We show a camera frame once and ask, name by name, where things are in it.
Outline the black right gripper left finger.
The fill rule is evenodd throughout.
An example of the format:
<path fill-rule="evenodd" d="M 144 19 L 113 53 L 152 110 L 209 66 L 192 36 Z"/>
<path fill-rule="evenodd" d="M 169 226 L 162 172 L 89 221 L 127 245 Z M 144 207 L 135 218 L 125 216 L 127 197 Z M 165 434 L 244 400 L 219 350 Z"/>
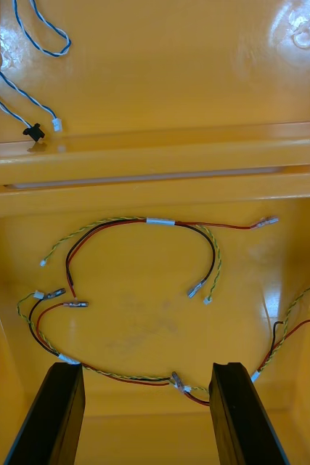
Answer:
<path fill-rule="evenodd" d="M 86 398 L 82 365 L 48 370 L 5 464 L 74 464 Z"/>

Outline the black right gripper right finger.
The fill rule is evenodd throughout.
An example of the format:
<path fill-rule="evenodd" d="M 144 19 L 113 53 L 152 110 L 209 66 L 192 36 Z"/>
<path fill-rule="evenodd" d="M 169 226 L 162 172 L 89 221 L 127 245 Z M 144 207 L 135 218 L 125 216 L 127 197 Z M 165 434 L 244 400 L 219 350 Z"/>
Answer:
<path fill-rule="evenodd" d="M 213 365 L 210 412 L 221 464 L 288 464 L 251 377 L 241 363 Z"/>

